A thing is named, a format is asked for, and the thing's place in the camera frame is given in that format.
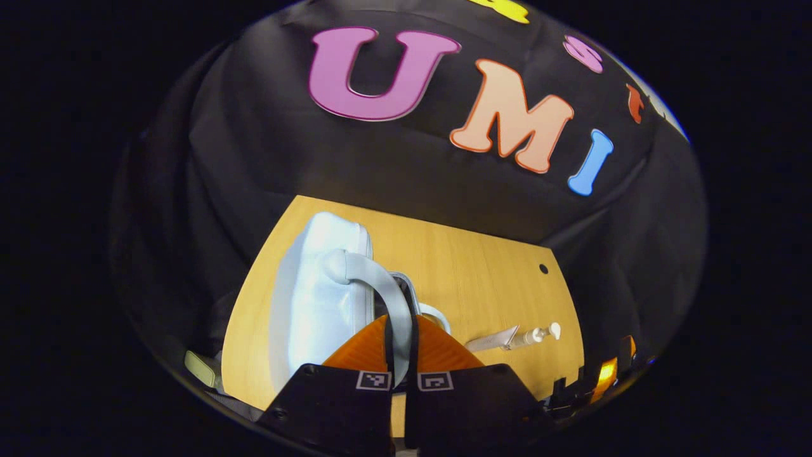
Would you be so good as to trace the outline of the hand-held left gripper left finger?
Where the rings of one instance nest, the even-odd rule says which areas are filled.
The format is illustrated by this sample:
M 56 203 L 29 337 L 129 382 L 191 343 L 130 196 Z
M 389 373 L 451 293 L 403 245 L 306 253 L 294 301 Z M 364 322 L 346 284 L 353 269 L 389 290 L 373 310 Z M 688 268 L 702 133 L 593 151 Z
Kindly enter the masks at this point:
M 388 324 L 374 319 L 322 364 L 301 365 L 258 425 L 328 456 L 393 456 Z

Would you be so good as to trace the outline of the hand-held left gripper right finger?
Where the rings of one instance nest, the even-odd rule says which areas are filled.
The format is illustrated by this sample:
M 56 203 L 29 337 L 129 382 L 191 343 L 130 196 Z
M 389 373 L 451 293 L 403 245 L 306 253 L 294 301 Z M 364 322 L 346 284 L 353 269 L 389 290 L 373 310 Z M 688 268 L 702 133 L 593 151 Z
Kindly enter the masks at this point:
M 521 453 L 552 418 L 507 364 L 486 365 L 423 316 L 412 319 L 404 445 L 419 454 Z

